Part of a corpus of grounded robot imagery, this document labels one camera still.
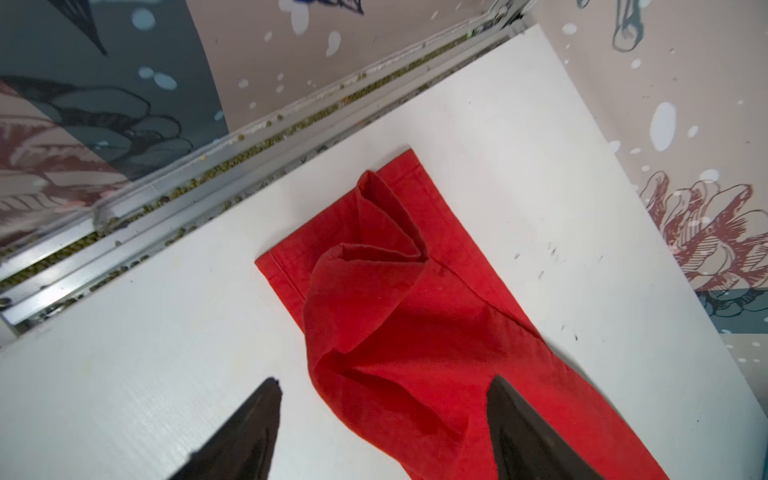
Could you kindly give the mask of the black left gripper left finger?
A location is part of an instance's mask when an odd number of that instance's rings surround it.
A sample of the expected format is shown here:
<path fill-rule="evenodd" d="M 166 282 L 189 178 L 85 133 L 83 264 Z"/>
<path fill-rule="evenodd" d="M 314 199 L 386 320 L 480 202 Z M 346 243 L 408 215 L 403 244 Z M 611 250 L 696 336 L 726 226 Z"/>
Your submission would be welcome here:
<path fill-rule="evenodd" d="M 277 441 L 281 400 L 278 380 L 266 379 L 171 479 L 266 479 Z"/>

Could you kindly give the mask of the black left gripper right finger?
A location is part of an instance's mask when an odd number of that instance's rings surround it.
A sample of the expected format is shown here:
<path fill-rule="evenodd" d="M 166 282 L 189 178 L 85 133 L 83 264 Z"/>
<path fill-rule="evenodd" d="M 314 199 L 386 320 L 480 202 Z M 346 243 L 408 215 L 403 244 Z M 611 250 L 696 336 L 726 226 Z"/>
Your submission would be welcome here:
<path fill-rule="evenodd" d="M 500 480 L 600 477 L 500 375 L 489 385 L 486 414 Z"/>

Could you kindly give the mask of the red trousers with striped trim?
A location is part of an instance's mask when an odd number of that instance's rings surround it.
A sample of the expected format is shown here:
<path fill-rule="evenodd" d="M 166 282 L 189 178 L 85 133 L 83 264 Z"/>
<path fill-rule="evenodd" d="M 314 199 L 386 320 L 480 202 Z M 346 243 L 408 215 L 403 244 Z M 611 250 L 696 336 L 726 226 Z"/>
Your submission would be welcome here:
<path fill-rule="evenodd" d="M 506 379 L 602 479 L 665 473 L 547 345 L 413 151 L 256 262 L 302 331 L 311 382 L 413 479 L 499 479 L 487 391 Z"/>

